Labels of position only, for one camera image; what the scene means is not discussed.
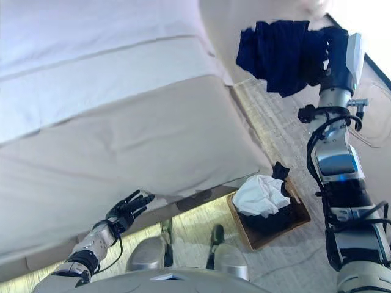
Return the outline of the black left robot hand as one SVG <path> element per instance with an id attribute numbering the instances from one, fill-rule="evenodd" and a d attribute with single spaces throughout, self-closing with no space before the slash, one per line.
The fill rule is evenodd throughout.
<path id="1" fill-rule="evenodd" d="M 106 219 L 112 223 L 118 234 L 124 233 L 155 199 L 153 194 L 142 195 L 140 190 L 131 193 L 120 200 L 106 214 Z"/>

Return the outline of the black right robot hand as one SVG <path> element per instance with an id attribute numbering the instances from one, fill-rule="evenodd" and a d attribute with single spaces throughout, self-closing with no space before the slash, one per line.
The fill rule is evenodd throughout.
<path id="1" fill-rule="evenodd" d="M 338 88 L 354 94 L 359 85 L 365 58 L 365 45 L 360 33 L 350 35 L 338 27 L 321 30 L 327 41 L 327 70 L 320 78 L 320 91 Z"/>

